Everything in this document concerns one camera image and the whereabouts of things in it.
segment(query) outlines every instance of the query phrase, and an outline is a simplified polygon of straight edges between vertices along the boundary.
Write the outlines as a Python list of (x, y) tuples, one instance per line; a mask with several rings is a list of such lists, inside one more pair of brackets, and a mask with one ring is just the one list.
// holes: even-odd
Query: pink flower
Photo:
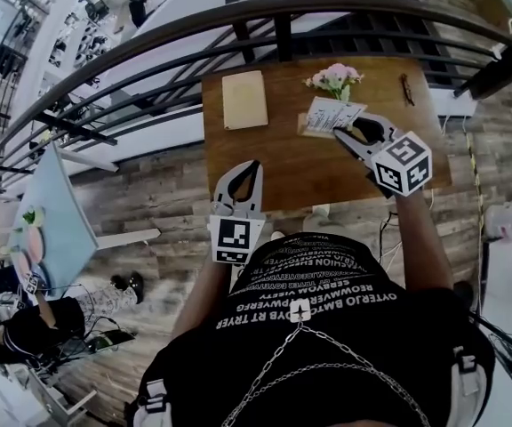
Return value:
[(342, 63), (335, 63), (327, 69), (327, 76), (337, 77), (338, 79), (346, 79), (348, 74), (347, 68), (348, 67)]
[(313, 77), (311, 78), (311, 82), (315, 87), (319, 87), (321, 85), (321, 82), (324, 80), (324, 75), (322, 75), (323, 71), (320, 71), (319, 73), (315, 73)]
[(362, 77), (361, 75), (359, 75), (358, 71), (353, 67), (346, 67), (345, 69), (347, 70), (348, 76), (353, 79), (359, 79)]

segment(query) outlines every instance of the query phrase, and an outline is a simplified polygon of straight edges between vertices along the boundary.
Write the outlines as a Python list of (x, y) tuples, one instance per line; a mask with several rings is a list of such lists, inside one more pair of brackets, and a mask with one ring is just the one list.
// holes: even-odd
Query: metal railing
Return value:
[[(300, 16), (294, 15), (292, 16), (292, 20), (297, 20)], [(258, 22), (252, 24), (250, 27), (246, 27), (245, 25), (240, 25), (236, 27), (231, 27), (228, 30), (226, 30), (223, 34), (218, 36), (214, 41), (212, 41), (210, 44), (208, 44), (204, 49), (206, 51), (210, 51), (211, 49), (214, 49), (215, 47), (222, 45), (223, 43), (232, 43), (236, 40), (243, 40), (248, 39), (250, 35), (256, 35), (257, 36), (267, 36), (271, 33), (274, 33), (275, 27), (273, 24), (273, 19), (264, 19), (259, 20)], [(180, 77), (183, 77), (186, 73), (186, 77), (193, 77), (199, 74), (207, 74), (210, 72), (213, 72), (214, 70), (218, 69), (223, 64), (227, 63), (228, 61), (231, 61), (233, 58), (235, 58), (238, 55), (238, 52), (230, 52), (225, 55), (222, 55), (220, 57), (209, 57), (208, 59), (203, 60), (202, 62), (198, 63), (189, 63), (188, 65), (185, 65), (183, 68), (181, 68), (177, 73), (169, 80), (168, 84), (173, 84), (176, 82)], [(253, 57), (246, 57), (244, 56), (244, 59), (246, 63), (249, 63), (250, 61), (253, 61)], [(164, 102), (169, 100), (172, 96), (179, 98), (186, 92), (188, 92), (193, 85), (187, 85), (185, 87), (182, 87), (180, 90), (174, 90), (171, 93), (167, 93), (163, 97), (158, 97), (155, 102)]]
[(55, 0), (19, 0), (12, 23), (0, 41), (0, 134), (10, 120), (11, 105), (30, 47)]
[[(65, 135), (73, 137), (61, 144), (62, 148), (74, 146), (74, 151), (82, 151), (101, 143), (116, 145), (117, 140), (125, 134), (139, 131), (151, 125), (162, 125), (171, 119), (184, 117), (196, 112), (201, 112), (202, 96), (200, 93), (183, 94), (181, 96), (172, 96), (162, 102), (154, 102), (152, 99), (160, 96), (162, 93), (171, 93), (178, 91), (183, 87), (200, 84), (203, 75), (188, 76), (184, 79), (156, 87), (153, 90), (146, 91), (131, 96), (130, 98), (113, 104), (91, 116), (80, 118), (80, 110), (92, 105), (96, 100), (103, 98), (111, 93), (136, 84), (148, 77), (158, 75), (174, 68), (186, 67), (195, 62), (204, 61), (210, 58), (216, 58), (223, 54), (239, 54), (248, 49), (262, 46), (272, 46), (276, 49), (277, 56), (272, 61), (290, 61), (298, 58), (293, 51), (293, 43), (296, 40), (317, 40), (319, 38), (329, 39), (354, 39), (357, 37), (377, 36), (388, 40), (410, 40), (413, 42), (431, 41), (434, 44), (442, 46), (452, 46), (457, 50), (479, 54), (484, 59), (490, 60), (491, 53), (485, 49), (479, 48), (474, 44), (462, 43), (457, 40), (435, 36), (421, 36), (415, 33), (404, 33), (401, 31), (372, 30), (367, 34), (363, 30), (354, 29), (334, 29), (328, 31), (311, 31), (306, 33), (292, 33), (292, 21), (294, 16), (304, 14), (325, 13), (325, 12), (348, 12), (362, 14), (386, 14), (388, 17), (404, 16), (408, 18), (418, 18), (425, 21), (439, 22), (441, 24), (453, 26), (467, 30), (475, 35), (483, 36), (497, 43), (503, 43), (507, 46), (501, 60), (499, 61), (472, 61), (455, 57), (440, 57), (427, 55), (423, 52), (396, 52), (396, 57), (414, 58), (424, 61), (445, 62), (451, 65), (473, 68), (477, 70), (474, 75), (462, 75), (455, 71), (444, 72), (445, 77), (456, 77), (463, 79), (464, 82), (457, 88), (457, 93), (469, 89), (474, 98), (480, 99), (499, 90), (507, 82), (512, 81), (512, 36), (501, 30), (487, 24), (478, 23), (465, 17), (437, 10), (431, 4), (422, 3), (418, 0), (250, 0), (238, 2), (214, 8), (205, 12), (192, 14), (185, 18), (175, 20), (161, 27), (146, 32), (134, 39), (120, 44), (118, 47), (104, 53), (99, 58), (89, 62), (78, 71), (65, 78), (55, 87), (53, 87), (40, 100), (34, 103), (23, 115), (21, 115), (4, 133), (0, 140), (0, 153), (5, 149), (4, 156), (0, 159), (0, 169), (21, 170), (23, 173), (1, 173), (0, 172), (0, 191), (3, 191), (8, 185), (24, 176), (24, 172), (32, 172), (34, 166), (40, 158), (42, 149), (49, 141), (56, 141)], [(160, 46), (171, 44), (189, 36), (207, 32), (216, 28), (234, 27), (251, 21), (260, 21), (270, 19), (273, 21), (274, 34), (258, 34), (256, 37), (237, 40), (229, 44), (215, 45), (214, 47), (183, 55), (179, 58), (155, 65), (145, 71), (131, 75), (115, 84), (112, 84), (102, 90), (97, 91), (91, 97), (70, 105), (61, 110), (57, 115), (49, 115), (47, 109), (52, 109), (56, 103), (68, 96), (79, 85), (86, 83), (97, 75), (108, 71), (109, 69), (124, 63), (144, 52), (151, 51)], [(352, 55), (387, 55), (384, 52), (353, 52)], [(233, 71), (237, 67), (226, 68), (226, 71)], [(128, 109), (135, 103), (140, 103), (141, 109), (127, 113), (123, 116), (117, 116), (116, 112)], [(163, 115), (167, 111), (172, 111), (170, 115)], [(106, 116), (114, 116), (109, 122), (94, 129), (90, 126), (92, 122)], [(143, 123), (131, 127), (124, 127), (130, 121), (144, 116), (159, 116)], [(7, 147), (9, 142), (15, 138), (18, 133), (34, 120), (44, 122), (37, 131), (31, 133), (29, 137), (16, 142), (13, 147)], [(51, 139), (41, 141), (26, 153), (20, 153), (21, 150), (47, 129), (52, 128), (55, 134)]]

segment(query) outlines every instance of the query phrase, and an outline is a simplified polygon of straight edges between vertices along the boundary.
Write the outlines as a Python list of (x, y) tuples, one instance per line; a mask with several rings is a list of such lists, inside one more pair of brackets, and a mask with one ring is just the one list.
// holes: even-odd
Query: stair railing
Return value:
[[(292, 20), (297, 20), (301, 15), (293, 15)], [(211, 50), (214, 47), (218, 45), (222, 45), (223, 43), (232, 43), (234, 41), (242, 41), (245, 39), (248, 39), (250, 35), (256, 35), (256, 36), (267, 36), (270, 33), (273, 33), (275, 30), (275, 27), (273, 25), (273, 20), (270, 19), (264, 19), (259, 20), (258, 22), (252, 24), (250, 27), (247, 26), (246, 21), (238, 22), (234, 27), (229, 28), (224, 33), (222, 33), (220, 36), (218, 36), (214, 41), (209, 43), (205, 50)], [(249, 52), (252, 52), (249, 58), (246, 58), (245, 51), (242, 52), (244, 56), (244, 60), (246, 63), (250, 63), (250, 60), (254, 60), (253, 56), (253, 50), (248, 50)], [(199, 74), (207, 74), (213, 71), (216, 71), (218, 68), (220, 68), (225, 63), (231, 61), (233, 58), (235, 58), (238, 55), (237, 52), (230, 52), (226, 55), (222, 55), (220, 57), (211, 57), (208, 59), (203, 60), (202, 62), (198, 62), (198, 64), (189, 64), (184, 66), (183, 68), (179, 69), (175, 73), (175, 75), (169, 80), (168, 84), (172, 84), (175, 81), (177, 81), (179, 78), (186, 75), (186, 77), (192, 77)], [(159, 96), (154, 99), (154, 103), (158, 102), (164, 102), (169, 100), (171, 97), (179, 98), (180, 96), (184, 95), (191, 89), (192, 85), (188, 85), (186, 87), (183, 87), (179, 90), (173, 90), (170, 93), (167, 93), (163, 96)]]
[[(36, 165), (40, 158), (42, 149), (44, 149), (49, 141), (62, 140), (66, 135), (69, 135), (72, 129), (76, 129), (77, 134), (68, 141), (62, 142), (60, 146), (62, 148), (70, 147), (70, 149), (79, 152), (101, 143), (116, 145), (117, 138), (128, 133), (139, 131), (151, 125), (162, 125), (168, 120), (181, 118), (202, 111), (202, 106), (200, 106), (202, 101), (201, 94), (194, 93), (179, 98), (173, 98), (167, 102), (151, 104), (151, 106), (145, 109), (127, 112), (120, 117), (116, 114), (118, 110), (128, 109), (133, 103), (139, 100), (157, 96), (160, 93), (177, 90), (184, 85), (200, 84), (201, 77), (195, 76), (176, 81), (172, 84), (160, 85), (155, 89), (139, 93), (124, 101), (113, 104), (90, 116), (80, 114), (81, 109), (92, 105), (96, 100), (110, 95), (115, 91), (124, 89), (128, 85), (136, 84), (148, 77), (174, 68), (183, 67), (196, 61), (231, 52), (239, 53), (245, 49), (259, 46), (274, 46), (278, 51), (277, 61), (290, 61), (294, 58), (292, 41), (296, 38), (317, 39), (319, 37), (328, 36), (329, 38), (336, 39), (349, 36), (365, 36), (365, 33), (362, 33), (361, 30), (352, 29), (333, 30), (329, 32), (312, 31), (308, 33), (292, 33), (293, 15), (323, 12), (372, 12), (401, 15), (439, 22), (466, 30), (474, 35), (504, 44), (507, 48), (502, 53), (502, 59), (500, 61), (491, 60), (489, 62), (480, 62), (456, 57), (443, 58), (418, 52), (397, 52), (394, 55), (396, 57), (407, 57), (423, 61), (444, 61), (453, 65), (476, 69), (478, 72), (472, 76), (468, 76), (468, 80), (458, 89), (459, 92), (470, 90), (473, 97), (476, 99), (489, 96), (512, 80), (512, 69), (509, 69), (509, 67), (512, 68), (511, 35), (488, 24), (476, 22), (452, 12), (436, 9), (435, 6), (431, 4), (417, 0), (249, 0), (224, 5), (192, 14), (179, 20), (174, 20), (137, 36), (127, 43), (120, 44), (116, 48), (84, 65), (75, 73), (55, 85), (48, 93), (42, 96), (17, 118), (0, 139), (0, 153), (5, 149), (4, 156), (0, 159), (0, 170), (21, 170), (21, 173), (2, 173), (0, 171), (0, 191), (4, 191), (5, 188), (13, 184), (19, 178), (27, 175), (25, 172), (32, 173), (33, 166)], [(144, 52), (215, 28), (230, 27), (241, 21), (262, 20), (266, 18), (270, 18), (274, 21), (274, 35), (257, 36), (247, 40), (236, 41), (231, 44), (215, 46), (211, 50), (202, 50), (183, 55), (155, 65), (152, 68), (131, 75), (99, 90), (91, 97), (55, 113), (55, 115), (49, 114), (48, 112), (48, 109), (54, 109), (57, 103), (61, 102), (81, 84), (92, 80), (101, 73), (137, 57)], [(371, 36), (382, 36), (387, 39), (420, 40), (420, 35), (410, 33), (387, 32), (384, 30), (374, 30), (369, 33)], [(491, 54), (490, 52), (486, 49), (478, 48), (473, 43), (462, 43), (438, 35), (423, 36), (423, 38), (430, 40), (432, 43), (453, 46), (459, 50), (472, 53), (478, 52), (488, 60), (491, 58), (491, 56), (488, 55)], [(228, 71), (231, 72), (235, 70), (236, 68), (228, 69)], [(459, 76), (455, 73), (446, 72), (444, 74)], [(156, 116), (156, 118), (139, 122), (136, 125), (127, 125), (128, 122), (135, 121), (135, 119), (147, 115)], [(92, 126), (92, 123), (106, 116), (113, 118), (106, 124), (96, 128)], [(41, 125), (37, 131), (31, 133), (29, 137), (21, 141), (15, 139), (20, 131), (33, 121), (43, 122), (43, 125)], [(27, 149), (28, 144), (32, 141), (36, 141), (36, 137), (47, 129), (53, 129), (54, 134), (52, 137), (45, 141), (38, 142), (32, 149)]]

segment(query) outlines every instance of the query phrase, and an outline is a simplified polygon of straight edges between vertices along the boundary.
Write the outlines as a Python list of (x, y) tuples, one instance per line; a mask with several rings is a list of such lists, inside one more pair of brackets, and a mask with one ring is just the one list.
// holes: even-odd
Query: wooden tabletop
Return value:
[[(328, 96), (326, 92), (308, 89), (302, 81), (337, 62), (364, 74), (363, 82), (351, 88), (351, 101), (367, 104), (366, 112), (387, 117), (406, 132), (416, 132), (432, 148), (434, 177), (428, 186), (452, 184), (439, 122), (420, 64), (416, 60), (388, 57), (331, 57), (238, 70), (262, 72), (268, 126), (225, 130), (221, 84), (225, 75), (204, 78), (204, 138), (211, 194), (229, 169), (257, 159), (264, 168), (262, 211), (380, 195), (365, 179), (368, 170), (363, 163), (352, 158), (336, 140), (297, 134), (298, 114), (308, 111), (315, 96)], [(415, 106), (406, 104), (399, 79), (403, 73), (408, 76)]]

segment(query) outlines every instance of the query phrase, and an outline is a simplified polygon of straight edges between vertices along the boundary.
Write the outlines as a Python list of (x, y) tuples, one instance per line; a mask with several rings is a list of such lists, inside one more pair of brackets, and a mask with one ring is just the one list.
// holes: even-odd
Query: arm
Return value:
[(56, 329), (56, 323), (57, 320), (54, 318), (54, 315), (52, 314), (51, 306), (46, 301), (46, 299), (43, 296), (43, 293), (40, 291), (37, 291), (35, 293), (36, 301), (39, 304), (39, 310), (41, 312), (41, 318), (43, 319), (44, 323), (51, 329)]
[(452, 268), (421, 191), (396, 196), (408, 291), (453, 289)]
[(214, 262), (212, 252), (209, 250), (193, 291), (175, 322), (171, 334), (172, 340), (200, 326), (222, 306), (230, 288), (231, 270), (230, 264)]

